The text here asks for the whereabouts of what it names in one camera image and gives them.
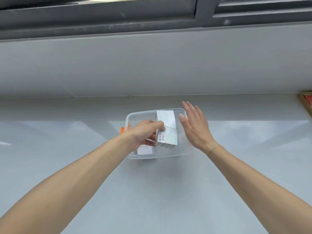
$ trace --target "red object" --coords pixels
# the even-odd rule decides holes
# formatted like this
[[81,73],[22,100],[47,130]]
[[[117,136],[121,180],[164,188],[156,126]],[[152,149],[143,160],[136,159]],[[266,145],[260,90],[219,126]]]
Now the red object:
[[304,95],[304,97],[308,101],[309,105],[312,107],[312,95]]

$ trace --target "person's right hand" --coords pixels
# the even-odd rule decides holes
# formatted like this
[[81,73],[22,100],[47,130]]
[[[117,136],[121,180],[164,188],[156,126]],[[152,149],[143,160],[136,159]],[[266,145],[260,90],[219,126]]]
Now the person's right hand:
[[180,114],[180,122],[184,128],[185,135],[191,144],[200,150],[210,142],[214,142],[214,138],[210,133],[208,122],[198,106],[193,106],[189,102],[182,102],[187,117]]

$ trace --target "clear plastic box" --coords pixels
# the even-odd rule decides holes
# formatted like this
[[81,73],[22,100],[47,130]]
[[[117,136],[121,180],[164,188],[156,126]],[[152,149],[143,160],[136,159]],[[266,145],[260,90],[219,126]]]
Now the clear plastic box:
[[[188,141],[185,136],[184,129],[179,120],[179,114],[184,114],[186,116],[186,112],[182,108],[172,108],[172,109],[160,109],[160,110],[173,110],[174,117],[177,125],[177,140],[178,144],[172,148],[164,148],[160,146],[150,148],[150,154],[138,154],[138,151],[131,152],[128,155],[130,159],[148,159],[148,158],[161,158],[161,157],[174,157],[189,154],[192,145]],[[125,122],[125,130],[130,124],[131,128],[136,126],[142,120],[151,119],[153,121],[156,120],[156,111],[160,110],[152,110],[152,111],[144,111],[144,112],[135,112],[130,113]]]

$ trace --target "picture frame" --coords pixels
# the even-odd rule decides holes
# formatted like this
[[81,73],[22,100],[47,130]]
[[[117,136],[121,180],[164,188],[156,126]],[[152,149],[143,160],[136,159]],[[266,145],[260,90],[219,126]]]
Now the picture frame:
[[298,98],[312,117],[312,92],[303,92],[298,94]]

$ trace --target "person's left arm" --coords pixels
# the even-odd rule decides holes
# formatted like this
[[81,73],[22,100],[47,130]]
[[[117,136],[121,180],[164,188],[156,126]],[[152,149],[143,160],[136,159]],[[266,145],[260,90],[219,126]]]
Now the person's left arm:
[[123,159],[142,144],[155,146],[162,121],[146,120],[49,176],[0,218],[0,233],[59,234]]

